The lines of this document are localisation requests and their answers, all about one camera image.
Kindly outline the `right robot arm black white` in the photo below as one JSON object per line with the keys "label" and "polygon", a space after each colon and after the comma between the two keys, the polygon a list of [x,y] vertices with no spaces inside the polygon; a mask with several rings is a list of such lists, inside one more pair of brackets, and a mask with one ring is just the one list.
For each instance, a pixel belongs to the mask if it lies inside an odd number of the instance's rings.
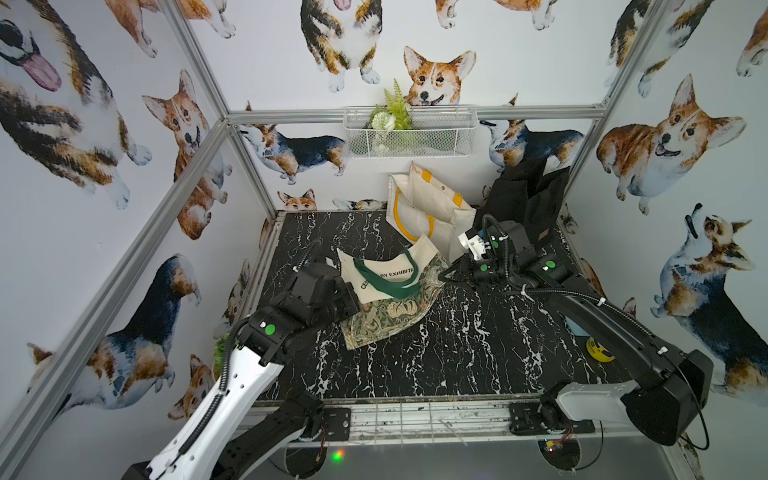
{"label": "right robot arm black white", "polygon": [[513,434],[615,422],[672,446],[702,418],[713,373],[702,352],[681,350],[598,295],[568,262],[536,249],[519,223],[487,215],[480,229],[459,234],[458,242],[463,254],[440,274],[441,281],[540,302],[551,316],[571,321],[605,347],[630,375],[627,381],[601,385],[557,382],[540,396],[533,413],[512,423]]}

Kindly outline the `cream tote bag yellow handles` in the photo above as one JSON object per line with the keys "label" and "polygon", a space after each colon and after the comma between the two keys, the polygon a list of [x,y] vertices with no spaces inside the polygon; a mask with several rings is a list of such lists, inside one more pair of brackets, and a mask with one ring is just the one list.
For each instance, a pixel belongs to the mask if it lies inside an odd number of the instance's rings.
{"label": "cream tote bag yellow handles", "polygon": [[448,262],[464,254],[459,236],[475,215],[460,193],[414,163],[407,174],[388,176],[387,222],[411,244],[429,238]]}

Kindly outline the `cream tote bag green handles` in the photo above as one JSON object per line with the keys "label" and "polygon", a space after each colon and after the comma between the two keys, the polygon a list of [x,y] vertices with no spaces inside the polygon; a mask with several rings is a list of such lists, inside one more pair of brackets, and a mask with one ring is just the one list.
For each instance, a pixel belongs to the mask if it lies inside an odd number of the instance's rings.
{"label": "cream tote bag green handles", "polygon": [[360,311],[341,322],[346,347],[355,350],[397,335],[420,322],[444,287],[447,261],[425,235],[396,257],[368,260],[337,251],[342,279],[351,284]]}

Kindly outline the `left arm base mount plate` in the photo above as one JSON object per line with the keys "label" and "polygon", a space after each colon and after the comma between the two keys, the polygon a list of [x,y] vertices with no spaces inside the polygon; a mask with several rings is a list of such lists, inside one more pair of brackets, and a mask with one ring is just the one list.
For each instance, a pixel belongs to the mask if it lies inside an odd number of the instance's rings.
{"label": "left arm base mount plate", "polygon": [[352,424],[350,408],[323,408],[312,418],[310,439],[312,441],[347,441]]}

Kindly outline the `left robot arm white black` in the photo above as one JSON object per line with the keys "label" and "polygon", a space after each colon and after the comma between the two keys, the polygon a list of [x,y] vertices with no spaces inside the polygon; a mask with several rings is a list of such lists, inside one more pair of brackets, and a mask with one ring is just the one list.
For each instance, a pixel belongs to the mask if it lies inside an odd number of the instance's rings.
{"label": "left robot arm white black", "polygon": [[285,291],[232,328],[215,391],[160,453],[130,466],[124,478],[240,479],[289,442],[324,436],[324,404],[303,391],[245,433],[235,431],[320,331],[359,310],[353,287],[337,269],[324,262],[297,268]]}

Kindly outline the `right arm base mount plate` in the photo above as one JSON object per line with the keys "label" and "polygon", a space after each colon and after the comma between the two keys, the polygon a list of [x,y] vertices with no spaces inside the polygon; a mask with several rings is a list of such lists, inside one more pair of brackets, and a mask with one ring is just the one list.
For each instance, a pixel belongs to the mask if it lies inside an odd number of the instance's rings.
{"label": "right arm base mount plate", "polygon": [[543,436],[595,433],[590,420],[568,419],[554,403],[513,402],[508,406],[509,431],[516,436]]}

